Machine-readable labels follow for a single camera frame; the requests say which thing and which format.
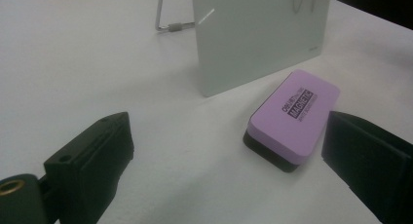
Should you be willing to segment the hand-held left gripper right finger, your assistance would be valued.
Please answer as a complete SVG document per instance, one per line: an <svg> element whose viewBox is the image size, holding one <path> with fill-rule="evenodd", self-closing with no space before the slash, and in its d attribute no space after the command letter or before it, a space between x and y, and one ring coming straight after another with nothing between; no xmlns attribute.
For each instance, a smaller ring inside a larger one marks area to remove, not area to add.
<svg viewBox="0 0 413 224"><path fill-rule="evenodd" d="M321 156L380 222L413 224L413 144L332 111Z"/></svg>

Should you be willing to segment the metal whiteboard stand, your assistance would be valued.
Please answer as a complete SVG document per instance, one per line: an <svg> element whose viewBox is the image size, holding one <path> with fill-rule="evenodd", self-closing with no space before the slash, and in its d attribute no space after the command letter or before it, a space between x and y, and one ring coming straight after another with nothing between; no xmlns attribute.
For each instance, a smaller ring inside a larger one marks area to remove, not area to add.
<svg viewBox="0 0 413 224"><path fill-rule="evenodd" d="M159 33L164 32L178 32L185 29L190 29L195 27L195 23L192 22L177 22L177 23L170 23L166 26L161 26L161 19L162 19L162 10L163 10L163 3L164 0L158 0L157 3L157 12L155 16L155 29Z"/></svg>

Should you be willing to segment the purple whiteboard eraser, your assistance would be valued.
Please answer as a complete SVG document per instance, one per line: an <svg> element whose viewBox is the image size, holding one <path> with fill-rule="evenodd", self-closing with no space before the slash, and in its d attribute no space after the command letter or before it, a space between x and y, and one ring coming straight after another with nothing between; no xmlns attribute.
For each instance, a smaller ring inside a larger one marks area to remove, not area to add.
<svg viewBox="0 0 413 224"><path fill-rule="evenodd" d="M291 72L249 118L244 144L284 172L312 155L340 90L303 70Z"/></svg>

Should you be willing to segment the pale glass whiteboard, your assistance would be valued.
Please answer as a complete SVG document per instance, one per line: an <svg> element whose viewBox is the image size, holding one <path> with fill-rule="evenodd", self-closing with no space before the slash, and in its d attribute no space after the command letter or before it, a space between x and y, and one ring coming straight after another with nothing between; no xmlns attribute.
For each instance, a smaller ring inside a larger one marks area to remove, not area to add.
<svg viewBox="0 0 413 224"><path fill-rule="evenodd" d="M201 91L212 96L321 53L330 0L193 0Z"/></svg>

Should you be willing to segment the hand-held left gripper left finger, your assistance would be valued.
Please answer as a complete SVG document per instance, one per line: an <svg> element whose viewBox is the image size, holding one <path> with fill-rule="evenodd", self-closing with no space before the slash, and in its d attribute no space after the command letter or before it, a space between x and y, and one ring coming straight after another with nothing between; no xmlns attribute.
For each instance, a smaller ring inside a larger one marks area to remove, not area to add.
<svg viewBox="0 0 413 224"><path fill-rule="evenodd" d="M44 167L59 194L60 223L96 224L114 199L133 152L126 112L96 121L55 152Z"/></svg>

